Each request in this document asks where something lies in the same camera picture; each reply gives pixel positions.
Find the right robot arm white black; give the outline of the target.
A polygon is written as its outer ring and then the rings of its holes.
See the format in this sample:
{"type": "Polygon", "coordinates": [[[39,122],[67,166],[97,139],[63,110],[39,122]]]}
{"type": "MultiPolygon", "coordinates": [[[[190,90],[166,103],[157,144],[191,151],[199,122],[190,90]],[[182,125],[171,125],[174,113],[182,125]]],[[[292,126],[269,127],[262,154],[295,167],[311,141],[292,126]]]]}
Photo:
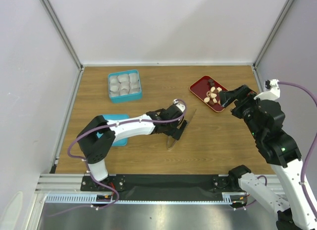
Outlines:
{"type": "Polygon", "coordinates": [[[252,134],[256,148],[274,170],[286,198],[261,183],[246,166],[229,171],[228,185],[233,191],[244,190],[271,213],[279,230],[315,230],[317,201],[306,178],[308,161],[302,159],[296,141],[283,129],[285,113],[277,99],[281,81],[268,80],[266,91],[255,93],[242,85],[219,93],[220,104],[234,103],[231,113],[242,119],[252,134]]]}

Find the metal tongs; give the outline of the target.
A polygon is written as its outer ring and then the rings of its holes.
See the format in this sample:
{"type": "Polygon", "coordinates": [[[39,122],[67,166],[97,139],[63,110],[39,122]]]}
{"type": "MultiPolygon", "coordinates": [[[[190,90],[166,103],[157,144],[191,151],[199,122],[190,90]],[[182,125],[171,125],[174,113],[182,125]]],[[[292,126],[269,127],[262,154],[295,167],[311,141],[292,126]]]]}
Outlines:
{"type": "Polygon", "coordinates": [[[172,149],[176,142],[180,140],[185,129],[188,127],[189,123],[193,119],[196,110],[197,109],[189,109],[185,116],[179,122],[178,126],[175,127],[173,131],[169,132],[169,134],[171,135],[168,136],[166,144],[168,150],[172,149]]]}

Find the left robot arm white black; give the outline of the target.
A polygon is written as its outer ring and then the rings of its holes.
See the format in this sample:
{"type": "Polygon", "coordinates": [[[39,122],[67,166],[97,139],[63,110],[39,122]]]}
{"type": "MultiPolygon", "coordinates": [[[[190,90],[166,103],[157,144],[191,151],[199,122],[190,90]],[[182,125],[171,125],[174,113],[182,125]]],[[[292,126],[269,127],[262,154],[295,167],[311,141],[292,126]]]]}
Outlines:
{"type": "Polygon", "coordinates": [[[105,190],[109,185],[105,158],[113,143],[134,136],[161,133],[178,140],[187,125],[184,119],[186,111],[186,105],[177,100],[167,109],[134,118],[111,120],[102,115],[93,118],[75,139],[93,177],[93,187],[105,190]]]}

